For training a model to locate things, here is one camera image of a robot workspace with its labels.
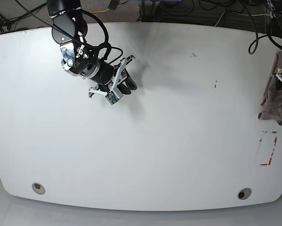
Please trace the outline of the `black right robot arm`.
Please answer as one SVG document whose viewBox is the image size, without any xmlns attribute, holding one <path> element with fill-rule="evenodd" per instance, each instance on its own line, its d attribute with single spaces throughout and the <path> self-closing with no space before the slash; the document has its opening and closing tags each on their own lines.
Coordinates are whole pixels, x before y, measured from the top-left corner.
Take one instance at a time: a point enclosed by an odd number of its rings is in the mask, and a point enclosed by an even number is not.
<svg viewBox="0 0 282 226">
<path fill-rule="evenodd" d="M 72 76 L 80 76 L 97 83 L 100 91 L 109 92 L 120 67 L 106 60 L 113 49 L 109 34 L 98 17 L 81 8 L 78 0 L 49 0 L 48 14 L 52 18 L 52 37 L 60 45 L 62 66 Z M 88 15 L 101 27 L 104 40 L 97 46 L 86 42 L 88 25 L 83 18 Z"/>
</svg>

